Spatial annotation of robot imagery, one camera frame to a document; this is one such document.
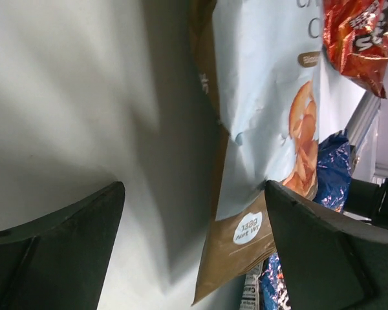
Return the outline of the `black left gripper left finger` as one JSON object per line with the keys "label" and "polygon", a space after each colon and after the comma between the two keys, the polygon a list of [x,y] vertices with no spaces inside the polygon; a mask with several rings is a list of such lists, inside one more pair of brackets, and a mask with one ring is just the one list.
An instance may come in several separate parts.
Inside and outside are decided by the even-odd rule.
{"label": "black left gripper left finger", "polygon": [[116,181],[0,231],[0,309],[97,309],[124,201]]}

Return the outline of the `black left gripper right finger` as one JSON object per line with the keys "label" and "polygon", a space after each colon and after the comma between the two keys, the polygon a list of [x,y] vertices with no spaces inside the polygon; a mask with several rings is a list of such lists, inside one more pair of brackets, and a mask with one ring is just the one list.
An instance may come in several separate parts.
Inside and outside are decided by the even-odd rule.
{"label": "black left gripper right finger", "polygon": [[388,309],[388,230],[287,189],[265,187],[293,309]]}

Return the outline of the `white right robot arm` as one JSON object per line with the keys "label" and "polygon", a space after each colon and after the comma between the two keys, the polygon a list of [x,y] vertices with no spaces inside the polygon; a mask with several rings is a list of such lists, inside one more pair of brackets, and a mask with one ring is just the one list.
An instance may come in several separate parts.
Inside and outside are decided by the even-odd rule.
{"label": "white right robot arm", "polygon": [[343,210],[388,230],[388,179],[381,185],[352,179]]}

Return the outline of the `blue Doritos bag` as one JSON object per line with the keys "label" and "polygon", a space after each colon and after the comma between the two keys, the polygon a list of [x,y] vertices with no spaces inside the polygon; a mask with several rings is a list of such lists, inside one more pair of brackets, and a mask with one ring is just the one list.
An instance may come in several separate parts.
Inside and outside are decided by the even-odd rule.
{"label": "blue Doritos bag", "polygon": [[[350,143],[347,132],[331,134],[319,144],[318,192],[314,202],[342,213],[351,182]],[[280,259],[272,254],[258,277],[259,309],[291,309]]]}

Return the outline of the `light blue brown chips bag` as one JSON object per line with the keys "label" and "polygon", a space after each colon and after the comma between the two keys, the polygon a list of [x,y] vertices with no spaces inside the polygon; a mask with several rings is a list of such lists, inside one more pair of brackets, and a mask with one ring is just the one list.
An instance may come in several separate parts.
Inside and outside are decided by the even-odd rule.
{"label": "light blue brown chips bag", "polygon": [[321,1],[192,1],[189,40],[220,142],[194,302],[275,251],[264,189],[318,190]]}

